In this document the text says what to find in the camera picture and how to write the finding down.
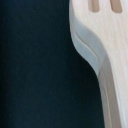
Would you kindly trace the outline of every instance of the dark background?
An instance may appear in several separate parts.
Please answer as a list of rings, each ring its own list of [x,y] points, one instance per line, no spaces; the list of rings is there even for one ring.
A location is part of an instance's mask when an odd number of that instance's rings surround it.
[[[0,0],[0,128],[104,128],[96,75],[71,41],[69,0]]]

